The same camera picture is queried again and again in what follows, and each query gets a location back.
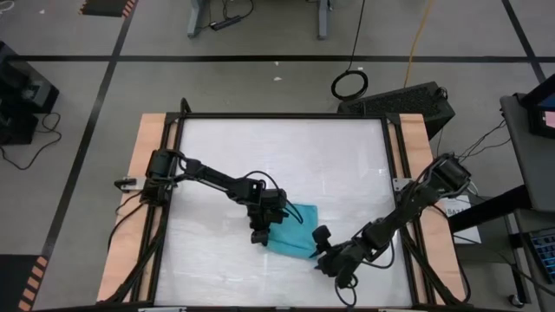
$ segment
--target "wooden board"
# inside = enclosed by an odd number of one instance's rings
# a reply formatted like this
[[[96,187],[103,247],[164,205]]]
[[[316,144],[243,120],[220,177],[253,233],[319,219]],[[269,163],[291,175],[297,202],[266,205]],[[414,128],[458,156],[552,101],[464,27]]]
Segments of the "wooden board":
[[[407,148],[410,174],[412,177],[418,177],[422,170],[434,160],[428,142],[428,134],[424,127],[424,119],[420,114],[402,114],[401,127]],[[433,209],[426,209],[420,220],[428,262],[453,295],[460,300],[464,299],[465,290],[460,278],[460,269],[448,220]],[[435,298],[438,304],[442,303],[437,293]],[[421,302],[425,302],[425,297],[423,300],[419,296],[419,299]]]
[[[152,151],[160,146],[164,118],[164,114],[143,114],[129,167],[130,176],[144,175]],[[416,177],[433,160],[426,128],[424,127],[424,120],[419,114],[402,114],[401,123],[411,175]],[[390,125],[389,130],[394,152],[395,169],[399,176],[402,176],[401,159],[399,147],[396,144],[395,129]],[[123,203],[131,195],[133,194],[124,194],[121,202]],[[121,209],[120,214],[126,215],[138,204],[139,200],[137,198],[132,199],[128,205]],[[139,254],[146,215],[146,208],[138,211],[114,235],[99,289],[99,301],[111,296],[134,267]],[[422,213],[421,224],[430,265],[457,298],[464,298],[465,291],[460,278],[460,270],[456,261],[448,221],[437,211],[426,210]],[[414,261],[413,266],[415,268],[416,288],[420,302],[426,302],[421,270]],[[141,300],[146,299],[150,273],[151,266],[149,265],[145,269],[142,279],[144,287],[141,287]],[[441,302],[438,296],[436,298],[438,303]]]

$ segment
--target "cable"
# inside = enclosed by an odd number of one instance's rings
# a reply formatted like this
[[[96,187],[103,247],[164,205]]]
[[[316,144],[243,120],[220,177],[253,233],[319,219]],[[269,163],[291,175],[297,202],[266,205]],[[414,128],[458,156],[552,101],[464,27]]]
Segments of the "cable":
[[[366,90],[368,89],[368,76],[361,70],[350,70],[350,67],[353,65],[353,60],[355,59],[356,45],[358,44],[358,35],[361,31],[362,16],[364,14],[364,5],[365,4],[366,4],[366,0],[362,0],[361,15],[358,17],[358,26],[356,27],[355,44],[353,45],[353,52],[350,55],[349,66],[347,67],[347,70],[345,70],[344,73],[340,74],[331,83],[331,93],[333,94],[333,96],[335,96],[337,99],[339,99],[341,101],[351,101],[351,100],[354,100],[354,99],[358,99],[363,94],[365,94]],[[341,79],[343,79],[344,77],[346,77],[348,75],[359,75],[359,76],[361,76],[361,78],[362,78],[362,88],[360,90],[358,90],[357,92],[351,94],[351,95],[343,96],[343,95],[338,94],[337,91],[336,91],[337,83]]]
[[[474,142],[471,146],[469,146],[464,152],[460,155],[456,156],[460,159],[460,162],[464,161],[470,153],[472,153],[490,134],[494,133],[495,131],[501,129],[502,127],[506,126],[505,120],[502,120],[498,126],[487,132],[486,134],[482,135],[476,142]]]
[[[208,24],[206,26],[197,27],[197,29],[207,29],[212,25],[212,0],[208,0]]]
[[[504,146],[505,144],[509,143],[510,141],[511,141],[511,138],[505,140],[505,141],[502,142],[502,143],[496,144],[496,145],[483,147],[483,148],[480,149],[478,152],[467,155],[467,156],[465,157],[465,160],[468,159],[468,158],[470,158],[470,157],[476,156],[476,155],[478,155],[479,153],[484,152],[484,151],[485,151],[486,149],[488,149],[488,148],[495,148],[495,147]]]
[[[274,185],[274,187],[276,187],[276,190],[279,190],[279,186],[278,183],[276,183],[276,180],[274,180],[270,174],[266,173],[266,172],[261,172],[259,170],[255,170],[255,171],[251,171],[249,173],[247,173],[243,178],[248,178],[249,176],[253,175],[253,174],[262,174],[263,176],[265,176],[266,178],[270,179],[270,181],[272,182],[272,184]],[[287,207],[285,207],[284,209],[289,212],[291,214],[291,216],[293,216],[298,223],[303,224],[304,223],[304,219],[303,216],[301,215],[301,213],[298,211],[297,207],[295,207],[294,204],[292,204],[291,201],[289,201],[289,199],[286,199],[287,204],[289,204],[291,206],[291,208],[293,208],[293,210],[297,213],[297,215],[294,215],[293,213],[291,213],[291,211],[289,209],[287,209]]]
[[[524,273],[523,271],[515,268],[511,262],[509,261],[509,259],[507,259],[505,256],[503,256],[503,254],[501,254],[500,252],[487,248],[486,246],[483,246],[482,244],[473,241],[472,239],[468,239],[465,237],[460,237],[457,235],[453,235],[453,237],[457,237],[458,239],[462,239],[464,241],[467,241],[469,243],[475,244],[476,246],[478,246],[479,248],[482,248],[483,250],[487,250],[490,251],[494,254],[496,254],[497,256],[499,256],[501,259],[503,259],[503,261],[505,261],[505,263],[509,264],[509,266],[511,267],[511,270],[513,270],[515,273],[518,273],[519,275],[521,275],[522,277],[524,277],[525,279],[527,279],[528,281],[530,281],[532,284],[534,284],[536,287],[538,287],[539,289],[542,289],[547,295],[549,296],[555,296],[555,292],[552,290],[549,290],[546,286],[536,282],[533,278],[531,278],[530,276],[528,276],[526,273]]]
[[[378,264],[373,264],[373,263],[367,263],[365,261],[361,261],[361,263],[365,264],[365,265],[368,265],[368,266],[371,266],[371,267],[376,268],[376,269],[385,270],[385,269],[391,268],[391,266],[393,265],[393,262],[395,261],[395,248],[393,246],[393,241],[389,241],[389,246],[391,248],[391,261],[389,261],[389,264],[387,264],[387,265],[378,265]]]
[[[127,203],[128,203],[131,199],[136,198],[137,196],[139,196],[139,195],[141,195],[141,194],[142,194],[142,191],[139,191],[138,193],[134,194],[134,195],[131,196],[130,198],[126,199],[126,200],[123,202],[123,204],[117,206],[117,207],[115,208],[115,215],[116,215],[116,216],[119,216],[120,214],[118,213],[118,211],[121,209],[121,207],[123,207],[124,205],[127,205]]]
[[[54,126],[52,127],[48,127],[46,126],[46,124],[44,124],[44,121],[51,115],[54,116],[58,116],[57,121],[54,123]],[[41,130],[36,130],[37,133],[56,133],[58,135],[58,138],[51,141],[50,143],[45,144],[44,146],[42,146],[41,148],[39,148],[39,150],[35,153],[35,156],[33,156],[33,159],[29,162],[28,165],[26,166],[20,166],[18,164],[16,164],[13,160],[9,159],[8,156],[6,155],[6,151],[3,149],[2,146],[0,146],[0,152],[2,152],[2,158],[4,160],[6,160],[7,162],[9,162],[10,164],[12,164],[15,168],[17,168],[18,170],[21,171],[25,171],[27,169],[29,169],[31,166],[33,166],[33,163],[35,162],[36,158],[38,157],[38,155],[48,146],[51,146],[57,142],[59,142],[62,139],[62,134],[59,133],[58,131],[56,131],[56,128],[58,127],[58,124],[60,123],[60,120],[62,119],[62,116],[59,113],[50,113],[50,114],[46,114],[44,115],[44,117],[42,117],[42,126],[47,129],[46,131],[41,131]]]
[[[110,250],[110,244],[112,244],[112,237],[114,236],[116,230],[120,227],[120,225],[127,220],[129,217],[133,216],[144,204],[139,204],[137,206],[137,208],[131,210],[131,212],[129,212],[125,217],[123,217],[120,222],[118,222],[115,227],[112,229],[112,232],[110,233],[110,237],[108,238],[108,251]]]
[[[224,16],[225,20],[230,19],[230,17],[227,15],[227,3],[228,2],[229,2],[229,0],[222,0],[222,4],[224,5],[224,8],[222,9],[222,15]],[[249,0],[249,2],[251,3],[251,9],[245,15],[239,16],[241,19],[246,18],[247,16],[249,16],[254,11],[254,1]]]
[[[408,78],[410,76],[410,69],[412,68],[412,65],[413,65],[413,54],[415,53],[416,44],[418,43],[418,40],[420,39],[420,34],[424,30],[424,25],[426,25],[428,15],[430,14],[430,10],[432,9],[432,5],[434,5],[434,2],[435,2],[435,0],[428,0],[428,5],[426,6],[426,9],[424,10],[424,16],[422,17],[422,20],[420,22],[420,27],[418,28],[418,31],[416,31],[416,36],[415,36],[415,39],[413,40],[413,45],[410,48],[410,55],[408,57],[407,73],[405,74],[405,83],[403,83],[403,85],[402,85],[403,88],[407,87]]]
[[[16,2],[15,1],[2,1],[0,2],[0,6],[8,4],[8,6],[6,6],[5,8],[0,8],[0,16],[4,13],[7,12],[11,9],[13,9],[16,6]]]
[[[471,192],[474,196],[478,196],[478,186],[476,186],[476,184],[472,180],[470,180],[467,191]]]
[[[339,286],[337,286],[337,278],[338,276],[336,276],[336,281],[335,281],[335,289],[336,289],[336,295],[339,298],[339,300],[341,301],[342,304],[344,304],[345,306],[347,306],[347,308],[354,308],[356,306],[356,290],[355,287],[356,285],[358,285],[358,277],[356,277],[356,275],[352,275],[351,278],[352,280],[355,281],[355,283],[349,283],[349,285],[347,285],[346,289],[351,289],[353,291],[353,303],[348,303],[346,302],[343,297],[341,297],[341,294],[339,293]]]

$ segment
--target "yellow cable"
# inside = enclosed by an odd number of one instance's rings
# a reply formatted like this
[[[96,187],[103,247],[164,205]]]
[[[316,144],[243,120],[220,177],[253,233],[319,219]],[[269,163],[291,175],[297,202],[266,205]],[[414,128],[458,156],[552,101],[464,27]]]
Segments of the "yellow cable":
[[[434,2],[435,0],[428,0],[428,6],[426,6],[426,9],[424,10],[424,16],[422,17],[422,21],[420,22],[420,28],[418,28],[418,31],[416,32],[415,40],[413,41],[413,46],[412,48],[410,48],[410,56],[408,57],[407,74],[405,75],[405,83],[402,85],[403,88],[407,87],[408,77],[410,76],[410,68],[413,65],[413,54],[415,53],[416,43],[420,38],[420,34],[424,29],[424,25],[426,25],[428,14],[430,13],[430,10],[432,9],[432,5],[434,4]]]

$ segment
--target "floor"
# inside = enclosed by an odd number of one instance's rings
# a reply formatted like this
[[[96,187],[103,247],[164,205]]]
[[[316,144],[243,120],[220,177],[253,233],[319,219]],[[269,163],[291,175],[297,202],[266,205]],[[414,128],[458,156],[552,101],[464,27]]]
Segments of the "floor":
[[[55,111],[62,115],[62,141],[28,171],[0,162],[2,175],[11,177],[0,182],[0,254],[50,258],[35,309],[95,302],[121,198],[112,183],[127,172],[142,114],[177,110],[181,97],[195,112],[335,112],[339,101],[330,84],[347,66],[361,3],[334,1],[326,41],[316,39],[316,5],[302,0],[255,0],[241,23],[194,39],[186,36],[187,0],[137,0],[127,20],[80,16],[76,0],[16,0],[0,15],[0,40],[61,90]],[[248,1],[235,0],[230,15],[248,8]],[[354,67],[369,75],[367,94],[402,86],[424,8],[423,0],[366,3]],[[222,19],[221,9],[212,1],[213,20]],[[555,73],[554,10],[551,0],[435,3],[409,85],[436,81],[448,90],[456,116],[440,152],[465,150],[501,121],[500,96],[527,92]],[[222,57],[199,57],[206,55]],[[344,93],[357,87],[355,80],[340,86]],[[485,144],[507,137],[501,129]],[[48,139],[43,134],[7,151],[26,163]],[[485,196],[522,183],[510,144],[465,165]],[[463,265],[471,302],[511,308],[508,267]],[[539,311],[538,303],[524,310]]]

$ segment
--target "metal table leg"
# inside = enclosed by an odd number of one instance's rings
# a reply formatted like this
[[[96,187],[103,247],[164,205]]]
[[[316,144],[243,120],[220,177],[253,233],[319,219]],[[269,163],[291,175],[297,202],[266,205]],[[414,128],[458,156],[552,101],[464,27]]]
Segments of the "metal table leg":
[[[200,32],[200,20],[205,2],[210,0],[191,0],[191,16],[189,17],[189,26],[187,27],[187,36],[194,38]]]
[[[486,221],[503,217],[517,209],[531,209],[532,203],[524,185],[513,188],[495,198],[473,205],[472,208],[449,218],[451,231],[456,233]]]
[[[329,0],[318,0],[318,40],[328,37]]]

